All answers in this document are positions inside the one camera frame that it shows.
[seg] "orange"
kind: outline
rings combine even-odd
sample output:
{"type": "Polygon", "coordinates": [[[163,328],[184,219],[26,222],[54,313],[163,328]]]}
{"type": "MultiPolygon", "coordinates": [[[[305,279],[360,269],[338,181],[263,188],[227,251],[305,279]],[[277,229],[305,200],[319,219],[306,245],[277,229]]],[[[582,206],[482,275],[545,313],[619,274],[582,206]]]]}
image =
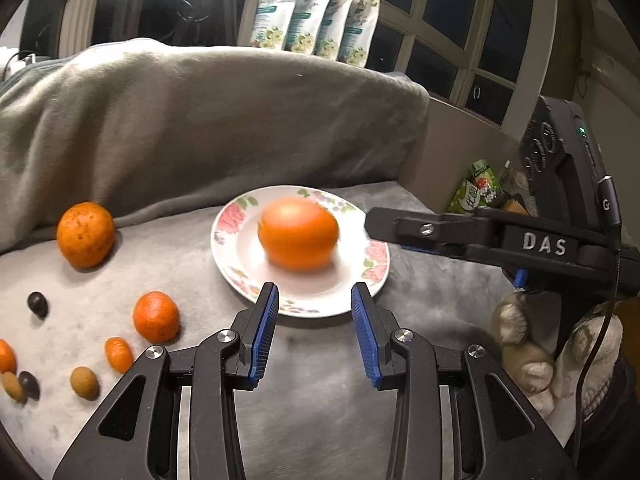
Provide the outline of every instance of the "orange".
{"type": "Polygon", "coordinates": [[[101,263],[115,239],[113,218],[94,202],[83,202],[68,209],[56,231],[60,252],[71,265],[80,269],[101,263]]]}
{"type": "Polygon", "coordinates": [[[104,344],[104,355],[111,368],[125,373],[133,366],[133,354],[131,348],[121,337],[111,337],[104,344]]]}
{"type": "Polygon", "coordinates": [[[15,354],[4,339],[0,339],[0,374],[15,374],[15,354]]]}
{"type": "Polygon", "coordinates": [[[178,333],[180,311],[164,292],[148,292],[133,309],[133,325],[149,342],[164,343],[178,333]]]}
{"type": "Polygon", "coordinates": [[[258,238],[275,265],[287,270],[318,270],[331,262],[338,222],[311,200],[281,198],[262,212],[258,238]]]}

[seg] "white plate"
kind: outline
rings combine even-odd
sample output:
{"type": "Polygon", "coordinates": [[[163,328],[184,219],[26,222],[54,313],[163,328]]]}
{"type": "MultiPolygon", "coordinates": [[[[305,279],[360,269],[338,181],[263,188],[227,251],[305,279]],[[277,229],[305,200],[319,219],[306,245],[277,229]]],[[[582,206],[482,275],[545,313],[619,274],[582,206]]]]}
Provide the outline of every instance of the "white plate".
{"type": "Polygon", "coordinates": [[[365,282],[373,296],[389,275],[389,248],[370,240],[365,214],[353,204],[325,191],[299,186],[272,186],[241,195],[220,211],[211,229],[211,250],[229,284],[257,301],[264,282],[280,290],[280,313],[293,317],[329,317],[351,309],[351,287],[365,282]],[[271,265],[258,240],[258,220],[264,207],[286,196],[303,196],[330,211],[340,237],[334,262],[314,273],[289,272],[271,265]]]}

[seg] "fabric surface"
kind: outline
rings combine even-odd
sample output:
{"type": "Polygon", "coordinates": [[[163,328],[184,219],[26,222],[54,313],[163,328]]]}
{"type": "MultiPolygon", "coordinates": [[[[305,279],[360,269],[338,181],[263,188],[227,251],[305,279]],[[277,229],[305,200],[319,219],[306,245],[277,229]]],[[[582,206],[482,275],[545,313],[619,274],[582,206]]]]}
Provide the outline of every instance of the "fabric surface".
{"type": "Polygon", "coordinates": [[[86,200],[125,226],[262,186],[395,180],[428,100],[407,80],[255,48],[138,39],[34,65],[0,88],[0,253],[86,200]]]}
{"type": "MultiPolygon", "coordinates": [[[[374,206],[426,210],[395,182],[332,192],[365,211],[374,206]]],[[[130,318],[140,295],[163,290],[180,307],[181,336],[170,350],[199,344],[250,306],[213,261],[209,237],[219,209],[121,228],[113,256],[92,272],[73,270],[55,242],[0,256],[2,333],[15,349],[18,369],[33,373],[42,388],[40,401],[24,407],[0,395],[0,419],[45,480],[98,406],[71,391],[71,370],[92,368],[104,398],[119,377],[104,358],[104,341],[122,336],[136,355],[148,346],[130,318]],[[27,309],[33,290],[49,300],[44,322],[27,309]]],[[[491,313],[513,291],[500,269],[390,250],[390,276],[376,301],[393,311],[401,326],[437,345],[462,348],[475,342],[491,348],[491,313]]],[[[382,480],[395,400],[394,392],[378,392],[367,380],[349,314],[319,320],[280,316],[264,379],[254,392],[236,397],[247,478],[382,480]]],[[[187,407],[188,396],[180,420],[181,480],[188,478],[187,407]]],[[[450,420],[444,416],[443,422],[449,434],[450,420]]],[[[450,435],[444,447],[450,458],[450,435]]],[[[451,478],[447,460],[443,478],[451,478]]]]}

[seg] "metal pivot bolt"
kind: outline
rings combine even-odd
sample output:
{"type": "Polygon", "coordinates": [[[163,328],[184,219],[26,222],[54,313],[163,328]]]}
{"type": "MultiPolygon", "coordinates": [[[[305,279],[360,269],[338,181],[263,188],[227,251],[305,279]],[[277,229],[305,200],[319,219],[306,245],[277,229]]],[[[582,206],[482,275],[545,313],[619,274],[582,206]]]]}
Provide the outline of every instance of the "metal pivot bolt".
{"type": "Polygon", "coordinates": [[[486,350],[480,345],[470,345],[469,348],[466,349],[466,352],[476,359],[484,357],[484,354],[486,354],[486,350]]]}
{"type": "Polygon", "coordinates": [[[236,333],[233,330],[221,330],[218,332],[218,341],[221,343],[229,343],[236,338],[236,333]]]}
{"type": "Polygon", "coordinates": [[[405,328],[401,328],[400,330],[396,330],[394,332],[394,337],[403,343],[408,343],[411,339],[414,338],[414,333],[411,330],[407,330],[405,328]]]}
{"type": "Polygon", "coordinates": [[[161,346],[153,345],[145,350],[145,355],[149,359],[158,359],[163,352],[164,352],[164,349],[161,346]]]}
{"type": "Polygon", "coordinates": [[[436,228],[433,226],[433,224],[425,224],[420,227],[420,234],[422,236],[431,236],[435,230],[436,228]]]}

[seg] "ridged blue grip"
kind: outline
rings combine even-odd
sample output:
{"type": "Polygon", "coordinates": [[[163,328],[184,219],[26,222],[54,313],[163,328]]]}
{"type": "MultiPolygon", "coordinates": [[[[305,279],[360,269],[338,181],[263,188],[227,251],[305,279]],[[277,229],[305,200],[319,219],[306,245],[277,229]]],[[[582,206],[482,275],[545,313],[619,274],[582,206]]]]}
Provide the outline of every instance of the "ridged blue grip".
{"type": "Polygon", "coordinates": [[[278,287],[273,285],[269,299],[267,300],[267,308],[264,309],[258,331],[255,334],[255,341],[251,350],[251,369],[249,370],[249,381],[254,386],[258,385],[261,378],[264,377],[264,371],[267,367],[267,359],[269,350],[271,349],[271,341],[273,340],[273,331],[276,328],[278,320],[278,310],[280,308],[280,295],[278,287]]]}
{"type": "Polygon", "coordinates": [[[351,315],[360,346],[364,371],[371,383],[377,388],[382,382],[382,372],[378,365],[378,345],[369,323],[360,291],[354,286],[351,289],[351,315]]]}

